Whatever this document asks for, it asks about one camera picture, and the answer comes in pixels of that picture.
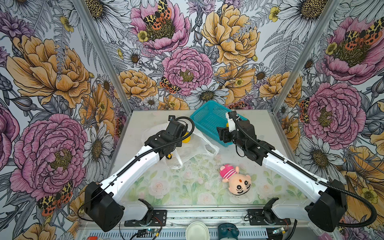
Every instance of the floral tablecloth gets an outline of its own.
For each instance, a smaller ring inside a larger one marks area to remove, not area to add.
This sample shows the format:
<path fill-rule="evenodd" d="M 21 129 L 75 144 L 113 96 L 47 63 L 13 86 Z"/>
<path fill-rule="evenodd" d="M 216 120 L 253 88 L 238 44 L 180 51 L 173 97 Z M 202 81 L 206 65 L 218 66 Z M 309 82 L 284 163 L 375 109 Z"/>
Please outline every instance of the floral tablecloth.
<path fill-rule="evenodd" d="M 239 166 L 241 174 L 252 178 L 251 189 L 235 196 L 222 183 L 219 169 L 224 164 Z M 280 175 L 245 158 L 197 155 L 181 169 L 169 169 L 165 161 L 148 169 L 125 194 L 123 200 L 144 199 L 153 206 L 162 205 L 245 205 L 265 204 L 272 197 L 305 199 L 304 194 Z"/>

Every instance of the teal plastic basket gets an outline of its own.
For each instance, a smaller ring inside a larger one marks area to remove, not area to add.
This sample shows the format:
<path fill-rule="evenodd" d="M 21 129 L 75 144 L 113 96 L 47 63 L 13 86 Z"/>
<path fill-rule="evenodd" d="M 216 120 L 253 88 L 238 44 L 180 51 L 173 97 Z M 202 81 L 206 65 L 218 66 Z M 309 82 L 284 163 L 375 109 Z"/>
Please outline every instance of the teal plastic basket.
<path fill-rule="evenodd" d="M 224 147 L 228 147 L 233 143 L 224 143 L 223 141 L 220 141 L 216 127 L 227 126 L 228 121 L 225 113 L 230 111 L 230 109 L 218 104 L 215 101 L 208 101 L 199 109 L 197 109 L 190 118 L 194 121 L 198 130 L 210 136 L 213 140 L 220 143 Z M 247 120 L 241 115 L 239 115 L 239 117 L 243 120 Z"/>

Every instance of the metal corner post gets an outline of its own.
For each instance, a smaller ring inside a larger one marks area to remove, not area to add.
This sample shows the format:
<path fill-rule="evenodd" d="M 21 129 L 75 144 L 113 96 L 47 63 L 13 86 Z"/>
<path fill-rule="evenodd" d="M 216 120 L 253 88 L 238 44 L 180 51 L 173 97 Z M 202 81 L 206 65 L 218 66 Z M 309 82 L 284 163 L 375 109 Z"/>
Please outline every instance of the metal corner post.
<path fill-rule="evenodd" d="M 308 59 L 308 55 L 311 50 L 315 47 L 316 41 L 320 38 L 321 34 L 324 32 L 325 27 L 328 26 L 329 20 L 332 15 L 336 12 L 337 7 L 339 6 L 340 0 L 328 0 L 321 16 L 319 17 L 318 22 L 315 25 L 313 33 L 308 37 L 308 41 L 305 43 L 303 50 L 301 51 L 299 58 L 294 65 L 291 74 L 288 77 L 286 84 L 281 90 L 279 96 L 277 97 L 275 103 L 272 106 L 272 112 L 276 113 L 281 104 L 283 103 L 285 97 L 288 95 L 290 89 L 295 83 L 297 77 L 300 74 L 301 68 L 304 66 L 305 62 Z"/>
<path fill-rule="evenodd" d="M 73 5 L 75 6 L 80 19 L 84 25 L 84 28 L 86 29 L 87 35 L 89 37 L 89 40 L 92 42 L 92 44 L 95 46 L 97 52 L 99 53 L 100 59 L 102 60 L 105 69 L 107 70 L 108 75 L 111 78 L 113 86 L 116 88 L 116 91 L 118 95 L 120 96 L 121 103 L 123 104 L 126 112 L 129 114 L 129 116 L 132 115 L 132 107 L 129 104 L 128 99 L 126 98 L 125 92 L 120 84 L 119 79 L 117 78 L 117 74 L 115 71 L 115 68 L 112 64 L 111 59 L 108 56 L 108 53 L 105 49 L 105 46 L 103 44 L 103 40 L 101 39 L 101 36 L 99 35 L 99 31 L 97 30 L 96 26 L 93 23 L 92 16 L 88 11 L 87 5 L 84 0 L 76 0 L 73 1 Z"/>

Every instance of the stuffed toy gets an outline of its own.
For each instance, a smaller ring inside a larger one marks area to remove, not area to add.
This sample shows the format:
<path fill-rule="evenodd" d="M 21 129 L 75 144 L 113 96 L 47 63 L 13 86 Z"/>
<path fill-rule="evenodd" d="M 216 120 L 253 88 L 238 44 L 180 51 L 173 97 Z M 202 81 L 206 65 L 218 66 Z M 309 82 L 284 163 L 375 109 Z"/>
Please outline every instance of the stuffed toy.
<path fill-rule="evenodd" d="M 220 175 L 223 182 L 228 182 L 228 190 L 235 195 L 243 195 L 251 188 L 251 177 L 249 175 L 239 174 L 239 167 L 232 167 L 226 164 L 220 168 Z"/>

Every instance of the wallpaper wall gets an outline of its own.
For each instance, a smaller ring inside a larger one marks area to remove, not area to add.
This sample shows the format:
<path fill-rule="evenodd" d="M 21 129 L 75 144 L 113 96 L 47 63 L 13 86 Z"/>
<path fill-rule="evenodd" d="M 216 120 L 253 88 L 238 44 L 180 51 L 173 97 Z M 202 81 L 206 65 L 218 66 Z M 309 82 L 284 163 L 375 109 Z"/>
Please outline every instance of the wallpaper wall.
<path fill-rule="evenodd" d="M 230 109 L 271 108 L 326 3 L 86 1 L 134 109 L 197 109 L 209 100 Z M 67 8 L 70 24 L 81 28 Z M 298 78 L 286 99 L 291 107 L 301 84 Z"/>
<path fill-rule="evenodd" d="M 371 202 L 377 220 L 340 228 L 344 239 L 384 239 L 384 12 L 382 1 L 341 1 L 335 18 L 296 82 L 298 101 L 277 116 L 297 162 Z M 343 221 L 364 221 L 369 209 L 347 197 Z"/>
<path fill-rule="evenodd" d="M 0 0 L 1 239 L 76 238 L 85 186 L 107 174 L 127 121 L 70 8 Z"/>

